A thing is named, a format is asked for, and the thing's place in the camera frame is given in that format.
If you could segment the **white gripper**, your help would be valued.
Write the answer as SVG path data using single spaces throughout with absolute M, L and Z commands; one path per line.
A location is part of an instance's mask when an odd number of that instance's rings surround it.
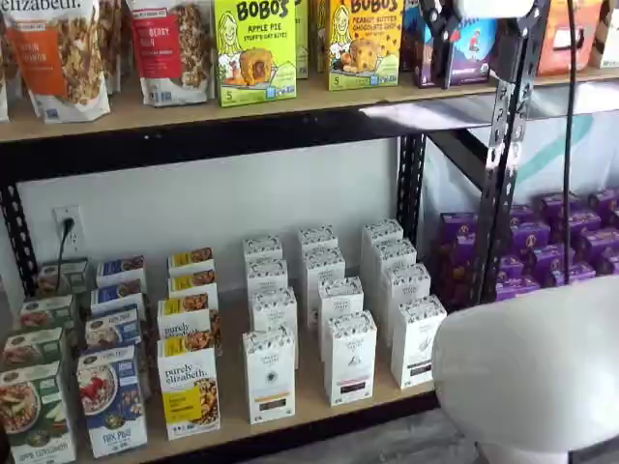
M 533 8 L 533 0 L 421 0 L 420 8 L 426 25 L 433 37 L 431 77 L 433 83 L 444 90 L 451 87 L 451 70 L 454 59 L 453 33 L 463 18 L 514 18 L 527 15 Z M 542 56 L 545 29 L 550 1 L 537 1 L 539 15 L 533 25 L 531 56 L 535 67 L 539 67 Z

